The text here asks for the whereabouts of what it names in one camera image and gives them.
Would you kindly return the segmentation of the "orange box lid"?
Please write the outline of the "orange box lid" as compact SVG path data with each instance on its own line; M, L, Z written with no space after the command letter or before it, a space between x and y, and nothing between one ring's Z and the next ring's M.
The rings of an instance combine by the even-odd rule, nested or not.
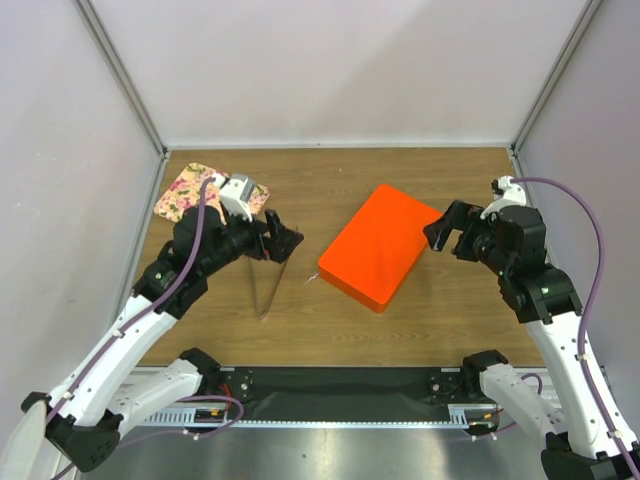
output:
M442 213L388 185L379 185L318 260L343 279L388 272L404 276L427 247L425 226Z

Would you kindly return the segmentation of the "orange chocolate box base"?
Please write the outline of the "orange chocolate box base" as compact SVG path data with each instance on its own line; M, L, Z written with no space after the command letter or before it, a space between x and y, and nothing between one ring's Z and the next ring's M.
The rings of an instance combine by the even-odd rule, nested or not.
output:
M318 273L327 284L375 314L383 314L395 303L416 299L430 292L429 283L424 283L413 271L407 271L404 276L389 276L388 272L376 271L374 275L358 274L348 279L322 268Z

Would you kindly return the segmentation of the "steel serving tongs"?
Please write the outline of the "steel serving tongs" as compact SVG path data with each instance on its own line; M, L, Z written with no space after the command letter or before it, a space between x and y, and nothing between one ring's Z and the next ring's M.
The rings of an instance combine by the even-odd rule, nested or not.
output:
M256 261L248 260L248 272L251 288L251 299L256 317L260 321L265 321L269 315L274 299L278 292L284 273L288 266L288 261L284 261L279 265L277 274L269 288L259 288L258 276L255 268Z

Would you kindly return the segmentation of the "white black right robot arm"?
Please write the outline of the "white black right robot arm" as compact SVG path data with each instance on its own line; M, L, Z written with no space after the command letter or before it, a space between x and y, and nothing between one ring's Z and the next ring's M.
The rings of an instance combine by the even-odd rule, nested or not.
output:
M583 308L568 275L546 260L540 212L521 205L484 214L456 200L424 234L434 251L460 233L452 253L496 274L501 296L544 359L560 402L554 407L525 385L495 350L466 357L462 394L502 406L540 448L549 479L636 479L639 441L623 420L578 330Z

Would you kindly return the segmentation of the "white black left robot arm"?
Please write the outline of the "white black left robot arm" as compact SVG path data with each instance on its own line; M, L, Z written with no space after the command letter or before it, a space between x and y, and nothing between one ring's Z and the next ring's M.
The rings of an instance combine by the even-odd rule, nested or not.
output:
M284 264L303 239L274 210L253 220L211 206L188 208L105 336L66 380L48 393L30 393L22 410L44 403L45 438L71 466L90 472L147 417L178 400L213 398L221 390L220 365L198 348L131 392L121 384L207 292L209 276L241 257Z

